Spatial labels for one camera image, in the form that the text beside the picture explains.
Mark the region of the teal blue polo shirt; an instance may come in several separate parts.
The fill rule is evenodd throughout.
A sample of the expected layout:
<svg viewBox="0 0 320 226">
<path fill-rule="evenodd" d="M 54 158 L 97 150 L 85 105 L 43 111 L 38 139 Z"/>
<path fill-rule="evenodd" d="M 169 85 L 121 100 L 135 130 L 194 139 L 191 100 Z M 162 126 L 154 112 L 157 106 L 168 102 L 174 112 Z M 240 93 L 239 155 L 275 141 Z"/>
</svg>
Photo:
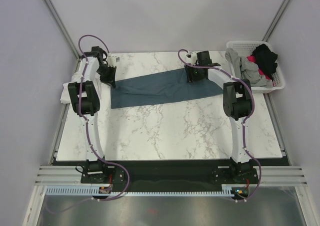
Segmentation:
<svg viewBox="0 0 320 226">
<path fill-rule="evenodd" d="M 124 79 L 111 89 L 111 108 L 158 105 L 221 95 L 216 83 L 202 79 L 187 82 L 185 69 Z"/>
</svg>

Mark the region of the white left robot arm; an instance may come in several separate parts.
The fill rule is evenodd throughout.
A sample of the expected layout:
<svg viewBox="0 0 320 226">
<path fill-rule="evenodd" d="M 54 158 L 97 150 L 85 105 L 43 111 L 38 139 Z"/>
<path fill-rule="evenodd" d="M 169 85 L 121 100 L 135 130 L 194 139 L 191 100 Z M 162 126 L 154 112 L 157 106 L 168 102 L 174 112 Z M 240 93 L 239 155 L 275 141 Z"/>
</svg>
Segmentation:
<svg viewBox="0 0 320 226">
<path fill-rule="evenodd" d="M 82 170 L 81 183 L 108 183 L 110 171 L 102 161 L 105 158 L 98 132 L 100 98 L 94 79 L 112 88 L 116 86 L 116 67 L 109 65 L 108 54 L 99 46 L 91 48 L 81 57 L 80 78 L 67 85 L 70 104 L 81 121 L 85 140 L 85 162 L 78 166 Z"/>
</svg>

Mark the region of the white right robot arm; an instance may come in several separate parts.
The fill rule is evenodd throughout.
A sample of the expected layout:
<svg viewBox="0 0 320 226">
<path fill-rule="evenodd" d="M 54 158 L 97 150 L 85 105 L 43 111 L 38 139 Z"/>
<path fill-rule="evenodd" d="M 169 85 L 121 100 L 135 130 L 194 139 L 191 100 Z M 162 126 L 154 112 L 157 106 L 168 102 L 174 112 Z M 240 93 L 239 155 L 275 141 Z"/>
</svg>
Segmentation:
<svg viewBox="0 0 320 226">
<path fill-rule="evenodd" d="M 242 182 L 253 176 L 253 156 L 248 151 L 249 120 L 255 110 L 255 102 L 250 82 L 234 77 L 213 63 L 208 51 L 196 53 L 196 63 L 191 64 L 178 56 L 184 63 L 187 80 L 190 83 L 201 79 L 208 79 L 222 89 L 223 110 L 229 118 L 232 130 L 232 153 L 229 169 L 223 171 L 224 176 L 233 182 Z"/>
</svg>

